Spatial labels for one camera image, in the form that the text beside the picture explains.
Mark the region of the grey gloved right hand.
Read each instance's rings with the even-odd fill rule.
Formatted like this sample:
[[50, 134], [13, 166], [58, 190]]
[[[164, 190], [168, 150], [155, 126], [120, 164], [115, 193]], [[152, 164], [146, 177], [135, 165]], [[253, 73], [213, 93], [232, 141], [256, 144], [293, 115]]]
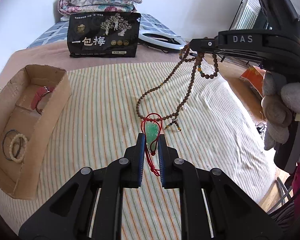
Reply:
[[[300, 123], [300, 82], [286, 83], [282, 75], [266, 72], [263, 78], [261, 106], [267, 120], [264, 149], [288, 144], [288, 127], [297, 118]], [[297, 139], [296, 163], [300, 163], [300, 137]]]

